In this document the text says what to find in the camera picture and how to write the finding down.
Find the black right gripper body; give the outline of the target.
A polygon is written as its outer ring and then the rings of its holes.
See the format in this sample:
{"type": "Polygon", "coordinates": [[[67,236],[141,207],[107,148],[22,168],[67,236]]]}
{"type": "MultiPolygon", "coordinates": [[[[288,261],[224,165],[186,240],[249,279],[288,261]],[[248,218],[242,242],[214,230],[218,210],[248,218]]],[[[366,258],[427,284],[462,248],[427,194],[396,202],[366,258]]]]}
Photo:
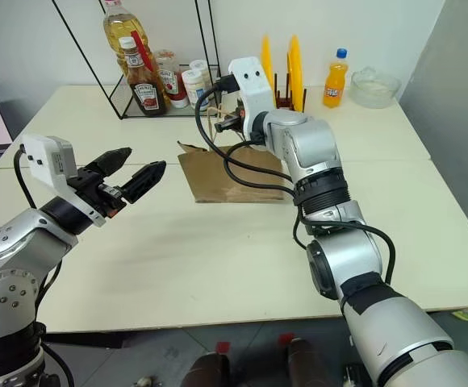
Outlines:
{"type": "Polygon", "coordinates": [[[245,118],[244,103],[242,101],[236,102],[236,108],[234,111],[228,112],[225,115],[224,130],[234,131],[236,133],[243,133],[245,118]]]}

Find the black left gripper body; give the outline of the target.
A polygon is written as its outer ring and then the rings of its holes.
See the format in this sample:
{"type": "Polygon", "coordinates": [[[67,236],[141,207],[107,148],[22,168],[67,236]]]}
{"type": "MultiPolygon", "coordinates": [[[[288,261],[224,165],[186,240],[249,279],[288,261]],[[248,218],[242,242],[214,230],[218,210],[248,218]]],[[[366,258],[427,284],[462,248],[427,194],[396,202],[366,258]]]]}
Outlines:
{"type": "Polygon", "coordinates": [[[109,189],[104,183],[104,176],[87,167],[79,168],[77,176],[70,177],[67,183],[79,198],[105,218],[113,218],[127,205],[120,196],[115,196],[114,189],[113,193],[102,190],[109,189]]]}

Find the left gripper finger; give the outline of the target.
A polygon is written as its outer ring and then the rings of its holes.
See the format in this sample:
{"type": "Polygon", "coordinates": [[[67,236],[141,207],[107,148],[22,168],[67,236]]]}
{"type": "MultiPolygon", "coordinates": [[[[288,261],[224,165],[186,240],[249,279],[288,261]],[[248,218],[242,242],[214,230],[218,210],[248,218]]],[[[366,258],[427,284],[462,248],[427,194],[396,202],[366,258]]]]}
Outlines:
{"type": "Polygon", "coordinates": [[[132,178],[120,187],[122,198],[135,203],[152,189],[164,176],[166,162],[154,161],[138,170],[132,178]]]}
{"type": "Polygon", "coordinates": [[[85,168],[101,176],[110,176],[123,167],[131,154],[131,148],[118,148],[106,151],[87,164],[85,168]]]}

